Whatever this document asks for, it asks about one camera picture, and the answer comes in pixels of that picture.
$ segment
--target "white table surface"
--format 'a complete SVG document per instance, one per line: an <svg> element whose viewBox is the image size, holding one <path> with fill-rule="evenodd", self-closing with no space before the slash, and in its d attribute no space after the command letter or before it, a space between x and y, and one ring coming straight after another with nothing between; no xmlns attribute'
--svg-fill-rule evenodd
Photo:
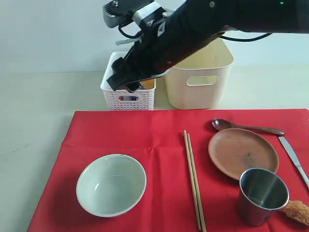
<svg viewBox="0 0 309 232"><path fill-rule="evenodd" d="M217 109L309 108L309 65L233 67ZM102 72L0 75L0 231L24 232L72 116L106 110ZM173 109L158 79L155 109Z"/></svg>

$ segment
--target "wooden chopstick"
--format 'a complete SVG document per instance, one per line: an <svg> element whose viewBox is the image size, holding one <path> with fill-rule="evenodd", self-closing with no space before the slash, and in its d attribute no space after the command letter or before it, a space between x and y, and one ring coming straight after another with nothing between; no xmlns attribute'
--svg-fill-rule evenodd
<svg viewBox="0 0 309 232"><path fill-rule="evenodd" d="M189 151L190 151L190 158L191 158L191 166L192 166L192 171L193 171L194 184L195 184L195 189L196 189L196 193L197 193L197 205L198 205L199 219L200 219L200 222L201 222L202 231L206 232L204 212L203 212L202 200L201 200L201 195L200 195L200 192L199 192L199 187L198 187L198 182L197 182L197 171L195 169L195 163L194 163L194 156L193 156L193 151L192 151L190 134L188 134L187 136L188 136L188 142L189 142Z"/></svg>
<svg viewBox="0 0 309 232"><path fill-rule="evenodd" d="M193 194L193 201L194 201L194 207L195 207L195 213L197 217L197 227L198 230L201 230L201 222L199 218L199 211L198 211L198 205L197 205L197 193L196 193L196 187L194 183L194 177L193 177L193 170L192 170L192 164L191 164L191 156L190 156L190 149L189 149L189 143L188 143L188 136L187 132L184 132L184 143L185 143L185 148L187 151L187 159L188 159L188 167L189 167L189 172L190 172L190 180L191 180L191 187L192 187L192 194Z"/></svg>

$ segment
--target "wooden plate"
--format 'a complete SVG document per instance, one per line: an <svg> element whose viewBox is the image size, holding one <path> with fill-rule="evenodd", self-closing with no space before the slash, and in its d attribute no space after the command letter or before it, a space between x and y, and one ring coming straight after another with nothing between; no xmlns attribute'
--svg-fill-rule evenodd
<svg viewBox="0 0 309 232"><path fill-rule="evenodd" d="M265 168L276 173L279 167L274 147L249 130L232 128L216 133L209 142L208 152L217 168L236 180L249 168Z"/></svg>

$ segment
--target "white wall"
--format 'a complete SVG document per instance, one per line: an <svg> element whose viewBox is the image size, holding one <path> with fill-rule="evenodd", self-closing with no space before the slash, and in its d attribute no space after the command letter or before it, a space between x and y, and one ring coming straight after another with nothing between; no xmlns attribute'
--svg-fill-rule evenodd
<svg viewBox="0 0 309 232"><path fill-rule="evenodd" d="M104 70L116 40L102 19L108 0L1 0L0 73ZM158 0L175 9L183 0ZM134 32L134 26L128 32ZM242 32L227 35L251 37ZM235 65L309 63L309 35L272 35L254 43L226 42Z"/></svg>

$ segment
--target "cream storage bin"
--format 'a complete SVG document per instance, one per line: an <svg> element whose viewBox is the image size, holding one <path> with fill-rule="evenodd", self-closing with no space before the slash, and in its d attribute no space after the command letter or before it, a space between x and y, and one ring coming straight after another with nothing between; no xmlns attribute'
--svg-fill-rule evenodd
<svg viewBox="0 0 309 232"><path fill-rule="evenodd" d="M165 76L169 103L178 109L217 106L234 58L225 43L216 39L172 67Z"/></svg>
<svg viewBox="0 0 309 232"><path fill-rule="evenodd" d="M126 52L113 52L103 76L101 89L109 110L153 110L155 103L155 79L144 81L141 84L145 89L136 90L134 93L121 89L113 91L107 83L112 75L112 63Z"/></svg>

